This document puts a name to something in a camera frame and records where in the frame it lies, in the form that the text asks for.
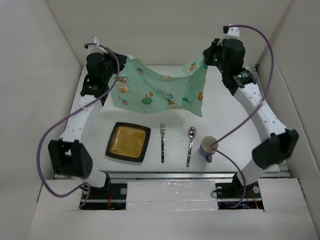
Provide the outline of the green cartoon print cloth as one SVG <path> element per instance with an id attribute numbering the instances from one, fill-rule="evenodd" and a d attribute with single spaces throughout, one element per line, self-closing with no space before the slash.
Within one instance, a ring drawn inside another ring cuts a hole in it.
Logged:
<path id="1" fill-rule="evenodd" d="M 201 117 L 207 69 L 201 54 L 173 74 L 161 75 L 129 55 L 119 77 L 110 81 L 113 105 L 142 114 L 182 109 Z"/>

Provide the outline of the square brown black plate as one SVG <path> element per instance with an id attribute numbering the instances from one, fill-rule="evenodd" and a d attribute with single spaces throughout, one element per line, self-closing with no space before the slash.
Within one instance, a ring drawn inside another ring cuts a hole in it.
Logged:
<path id="1" fill-rule="evenodd" d="M 151 129 L 146 126 L 116 122 L 111 132 L 105 155 L 132 162 L 143 162 L 148 148 Z"/>

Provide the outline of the silver spoon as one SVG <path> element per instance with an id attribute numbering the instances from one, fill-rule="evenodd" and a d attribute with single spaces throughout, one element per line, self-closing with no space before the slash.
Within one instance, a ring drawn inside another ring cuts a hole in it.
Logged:
<path id="1" fill-rule="evenodd" d="M 189 139 L 189 144 L 188 144 L 188 152 L 187 152 L 187 160 L 186 160 L 186 167 L 188 168 L 190 166 L 190 161 L 191 161 L 191 154 L 192 154 L 192 147 L 193 147 L 193 140 L 197 135 L 197 130 L 194 126 L 190 127 L 188 131 L 188 139 Z"/>

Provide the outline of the silver fork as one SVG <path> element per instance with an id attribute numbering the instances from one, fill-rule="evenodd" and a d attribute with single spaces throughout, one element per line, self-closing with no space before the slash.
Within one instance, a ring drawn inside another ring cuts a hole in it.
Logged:
<path id="1" fill-rule="evenodd" d="M 160 124 L 160 136 L 161 136 L 161 163 L 165 162 L 165 133 L 166 127 L 164 123 Z"/>

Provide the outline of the purple mug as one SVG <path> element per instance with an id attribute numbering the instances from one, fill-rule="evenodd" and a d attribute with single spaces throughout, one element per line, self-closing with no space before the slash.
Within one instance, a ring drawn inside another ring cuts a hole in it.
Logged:
<path id="1" fill-rule="evenodd" d="M 202 139 L 199 146 L 200 155 L 205 157 L 208 163 L 211 163 L 213 160 L 213 154 L 216 152 L 218 147 L 219 144 L 213 136 L 206 136 Z"/>

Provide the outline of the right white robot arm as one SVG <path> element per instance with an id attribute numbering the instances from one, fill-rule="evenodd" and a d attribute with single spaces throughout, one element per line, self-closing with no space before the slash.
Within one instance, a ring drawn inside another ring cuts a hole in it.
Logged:
<path id="1" fill-rule="evenodd" d="M 237 197 L 247 194 L 269 167 L 289 159 L 299 139 L 295 129 L 288 129 L 276 117 L 263 99 L 255 77 L 243 67 L 245 51 L 238 39 L 216 38 L 203 52 L 205 64 L 218 68 L 223 85 L 251 117 L 261 141 L 252 150 L 249 163 L 233 176 L 230 184 L 222 186 L 223 194 Z"/>

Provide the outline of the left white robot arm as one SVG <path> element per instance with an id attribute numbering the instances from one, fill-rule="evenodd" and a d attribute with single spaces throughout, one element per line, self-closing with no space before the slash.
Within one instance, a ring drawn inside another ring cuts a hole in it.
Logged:
<path id="1" fill-rule="evenodd" d="M 93 166 L 85 140 L 108 97 L 109 81 L 116 79 L 115 75 L 123 70 L 126 61 L 127 56 L 117 53 L 94 52 L 86 57 L 87 75 L 78 102 L 81 111 L 70 118 L 60 137 L 48 144 L 54 173 L 86 181 L 103 199 L 111 194 L 110 178 Z"/>

